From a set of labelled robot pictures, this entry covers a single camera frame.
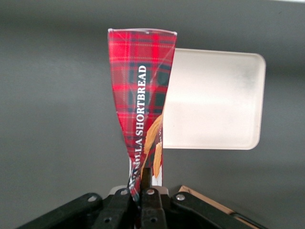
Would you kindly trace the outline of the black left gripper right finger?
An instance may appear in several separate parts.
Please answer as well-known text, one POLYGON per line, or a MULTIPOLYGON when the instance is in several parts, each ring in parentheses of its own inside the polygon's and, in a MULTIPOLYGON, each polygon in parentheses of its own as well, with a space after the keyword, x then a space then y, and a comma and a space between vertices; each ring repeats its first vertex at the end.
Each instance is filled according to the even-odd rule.
POLYGON ((262 229, 263 225, 192 190, 181 186, 172 197, 168 189, 152 185, 152 170, 141 180, 142 229, 262 229))

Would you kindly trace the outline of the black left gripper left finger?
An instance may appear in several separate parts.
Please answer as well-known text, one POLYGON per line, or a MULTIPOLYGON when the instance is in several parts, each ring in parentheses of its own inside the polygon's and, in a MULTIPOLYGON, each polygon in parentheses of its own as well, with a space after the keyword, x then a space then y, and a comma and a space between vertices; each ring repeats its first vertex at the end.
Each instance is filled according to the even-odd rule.
POLYGON ((21 229, 130 229, 135 215, 127 188, 103 199, 96 193, 84 194, 36 219, 21 229))

